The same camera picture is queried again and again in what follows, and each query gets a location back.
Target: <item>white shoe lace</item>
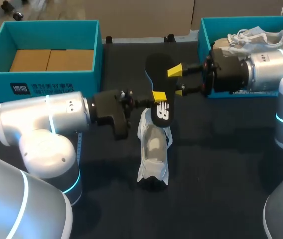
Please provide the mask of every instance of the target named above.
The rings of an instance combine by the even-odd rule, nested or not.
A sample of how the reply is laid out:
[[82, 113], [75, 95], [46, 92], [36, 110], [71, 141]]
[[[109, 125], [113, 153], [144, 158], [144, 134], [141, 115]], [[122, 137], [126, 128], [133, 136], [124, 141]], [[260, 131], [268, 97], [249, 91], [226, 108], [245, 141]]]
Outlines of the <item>white shoe lace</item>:
[[251, 40], [249, 40], [249, 38], [243, 34], [243, 32], [248, 31], [246, 29], [242, 29], [240, 31], [238, 31], [237, 34], [228, 34], [228, 41], [230, 45], [235, 45], [239, 42], [251, 42]]

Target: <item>brown cardboard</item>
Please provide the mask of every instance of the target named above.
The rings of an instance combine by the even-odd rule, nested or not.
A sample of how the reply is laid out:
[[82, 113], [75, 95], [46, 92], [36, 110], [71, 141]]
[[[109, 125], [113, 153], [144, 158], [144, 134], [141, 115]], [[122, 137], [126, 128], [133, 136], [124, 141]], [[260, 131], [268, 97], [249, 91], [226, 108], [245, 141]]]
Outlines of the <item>brown cardboard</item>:
[[192, 30], [199, 30], [202, 17], [280, 15], [283, 0], [196, 0]]
[[51, 50], [17, 50], [10, 71], [46, 71]]
[[94, 50], [51, 50], [47, 71], [91, 70]]
[[84, 4], [86, 19], [99, 20], [102, 38], [164, 37], [189, 34], [194, 0], [86, 0]]

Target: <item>new balance logo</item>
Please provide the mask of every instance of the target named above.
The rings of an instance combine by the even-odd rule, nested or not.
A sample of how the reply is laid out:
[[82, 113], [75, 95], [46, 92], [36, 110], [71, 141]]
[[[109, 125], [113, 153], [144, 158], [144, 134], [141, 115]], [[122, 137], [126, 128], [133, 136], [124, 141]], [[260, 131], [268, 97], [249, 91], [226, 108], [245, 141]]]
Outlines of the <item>new balance logo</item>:
[[169, 104], [167, 102], [161, 101], [157, 106], [157, 116], [160, 119], [169, 120]]

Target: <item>shoe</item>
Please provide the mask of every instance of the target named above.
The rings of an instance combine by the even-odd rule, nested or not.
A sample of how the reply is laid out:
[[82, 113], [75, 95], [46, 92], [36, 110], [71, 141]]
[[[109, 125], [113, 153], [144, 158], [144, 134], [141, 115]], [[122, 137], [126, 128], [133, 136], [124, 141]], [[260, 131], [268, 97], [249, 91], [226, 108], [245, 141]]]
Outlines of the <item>shoe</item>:
[[170, 127], [155, 126], [151, 120], [151, 109], [147, 108], [141, 114], [137, 137], [141, 140], [141, 165], [137, 182], [142, 178], [154, 176], [168, 185], [167, 150], [172, 145]]
[[279, 33], [265, 32], [260, 27], [228, 34], [215, 41], [213, 49], [222, 49], [224, 56], [246, 56], [251, 53], [283, 49], [283, 30]]

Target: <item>cardboard box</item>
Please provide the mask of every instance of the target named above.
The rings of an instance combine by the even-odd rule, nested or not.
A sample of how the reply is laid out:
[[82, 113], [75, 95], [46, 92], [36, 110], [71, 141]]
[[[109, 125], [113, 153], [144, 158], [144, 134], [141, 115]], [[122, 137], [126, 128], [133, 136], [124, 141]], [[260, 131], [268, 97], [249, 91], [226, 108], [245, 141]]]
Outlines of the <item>cardboard box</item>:
[[[76, 70], [72, 67], [68, 70], [45, 71], [43, 65], [47, 55], [43, 54], [43, 65], [37, 65], [42, 71], [23, 71], [21, 66], [33, 66], [29, 62], [23, 62], [23, 65], [13, 64], [15, 57], [23, 61], [34, 59], [17, 54], [21, 49], [74, 49], [85, 50], [84, 52], [89, 50], [91, 59], [88, 56], [81, 57], [92, 61], [88, 63], [91, 69]], [[74, 51], [65, 52], [74, 57]], [[81, 91], [83, 96], [90, 97], [99, 91], [102, 56], [103, 45], [99, 23], [96, 20], [4, 22], [0, 29], [0, 102], [71, 91]], [[64, 58], [64, 69], [67, 62], [71, 64]]]
[[46, 71], [51, 50], [17, 50], [10, 71]]
[[90, 71], [93, 57], [93, 50], [52, 50], [46, 70]]
[[[211, 50], [211, 44], [228, 34], [237, 34], [241, 29], [251, 29], [259, 26], [267, 32], [279, 32], [283, 29], [283, 16], [251, 16], [251, 17], [206, 17], [201, 19], [199, 30], [198, 55], [204, 63]], [[250, 93], [245, 90], [229, 94], [228, 92], [214, 93], [209, 97], [253, 97], [276, 96], [277, 92]]]
[[90, 71], [93, 50], [17, 50], [10, 71]]

